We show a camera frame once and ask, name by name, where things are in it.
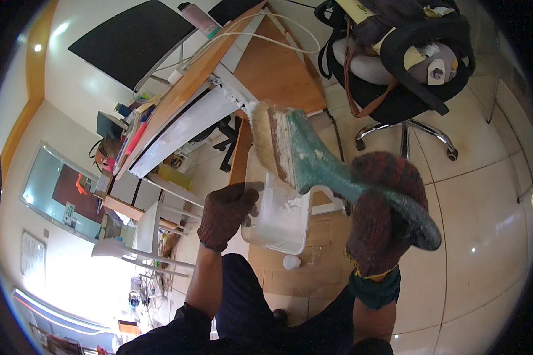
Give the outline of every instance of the wooden desk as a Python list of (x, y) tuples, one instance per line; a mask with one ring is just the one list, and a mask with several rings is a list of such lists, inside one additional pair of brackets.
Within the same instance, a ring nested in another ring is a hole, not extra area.
[[(233, 22), (253, 14), (274, 12), (265, 5), (266, 1), (263, 1)], [(290, 44), (287, 40), (289, 36), (294, 39), (282, 19), (268, 16), (246, 19), (232, 27), (227, 25), (220, 33), (226, 31), (255, 32), (286, 44)], [(208, 88), (212, 90), (186, 109), (196, 96)], [(243, 118), (243, 123), (232, 158), (229, 182), (244, 181), (247, 153), (252, 144), (246, 109), (249, 103), (261, 100), (297, 107), (309, 115), (327, 109), (320, 75), (307, 55), (304, 55), (303, 63), (293, 50), (259, 38), (241, 36), (238, 39), (233, 35), (219, 39), (160, 101), (116, 179), (120, 179), (128, 169), (132, 174), (149, 180), (149, 172), (163, 158), (225, 115), (235, 112)], [(183, 189), (179, 191), (173, 186), (163, 188), (187, 201), (189, 199), (185, 196), (193, 197)]]

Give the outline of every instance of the chrome chair base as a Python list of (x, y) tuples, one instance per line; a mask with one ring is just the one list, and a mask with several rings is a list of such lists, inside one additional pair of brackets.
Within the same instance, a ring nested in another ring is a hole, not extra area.
[(446, 155), (448, 158), (452, 161), (458, 159), (458, 150), (454, 147), (452, 141), (444, 132), (415, 119), (409, 119), (398, 124), (374, 123), (366, 125), (357, 133), (357, 136), (355, 136), (355, 147), (358, 151), (364, 150), (365, 143), (363, 142), (363, 137), (372, 132), (386, 130), (387, 128), (391, 128), (396, 125), (402, 125), (401, 149), (399, 150), (399, 155), (406, 160), (410, 160), (409, 126), (438, 138), (446, 146)]

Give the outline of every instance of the black shoe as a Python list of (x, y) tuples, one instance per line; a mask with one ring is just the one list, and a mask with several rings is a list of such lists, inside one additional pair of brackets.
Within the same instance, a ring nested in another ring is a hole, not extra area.
[(274, 320), (279, 327), (288, 327), (288, 314), (284, 309), (275, 309), (272, 311), (272, 315), (274, 316)]

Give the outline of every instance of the red knit glove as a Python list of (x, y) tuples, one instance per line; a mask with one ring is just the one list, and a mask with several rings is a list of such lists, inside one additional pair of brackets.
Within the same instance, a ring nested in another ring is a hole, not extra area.
[[(388, 152), (376, 152), (352, 161), (354, 178), (390, 188), (417, 201), (428, 211), (425, 187), (417, 168)], [(391, 209), (381, 193), (370, 190), (357, 200), (346, 256), (356, 275), (375, 278), (390, 272), (415, 241), (415, 232)]]
[(229, 185), (205, 198), (201, 226), (197, 230), (200, 241), (208, 249), (222, 252), (239, 226), (259, 199), (254, 188), (245, 190), (245, 183)]

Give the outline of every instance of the paint brush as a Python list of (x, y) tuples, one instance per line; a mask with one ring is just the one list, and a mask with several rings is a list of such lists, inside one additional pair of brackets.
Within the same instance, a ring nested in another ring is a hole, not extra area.
[(251, 128), (261, 165), (300, 194), (324, 185), (355, 204), (364, 191), (377, 190), (418, 231), (413, 245), (426, 250), (441, 246), (440, 231), (420, 204), (382, 186), (354, 181), (351, 168), (324, 146), (303, 110), (261, 102), (252, 110)]

